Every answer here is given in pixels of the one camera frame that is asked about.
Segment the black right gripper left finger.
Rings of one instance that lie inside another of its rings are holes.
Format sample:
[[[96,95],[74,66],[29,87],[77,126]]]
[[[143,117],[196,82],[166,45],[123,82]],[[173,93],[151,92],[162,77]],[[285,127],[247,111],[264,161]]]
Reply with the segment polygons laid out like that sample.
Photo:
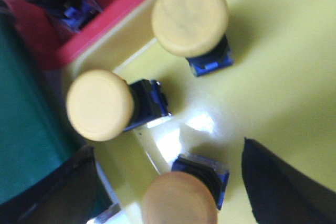
[[[105,210],[93,147],[67,160],[1,154],[1,223],[87,223]]]

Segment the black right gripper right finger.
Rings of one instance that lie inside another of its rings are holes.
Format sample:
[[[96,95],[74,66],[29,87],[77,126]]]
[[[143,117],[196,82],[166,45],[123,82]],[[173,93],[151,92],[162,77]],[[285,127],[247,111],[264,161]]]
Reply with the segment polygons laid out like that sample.
[[[241,171],[257,223],[335,223],[335,192],[246,138]]]

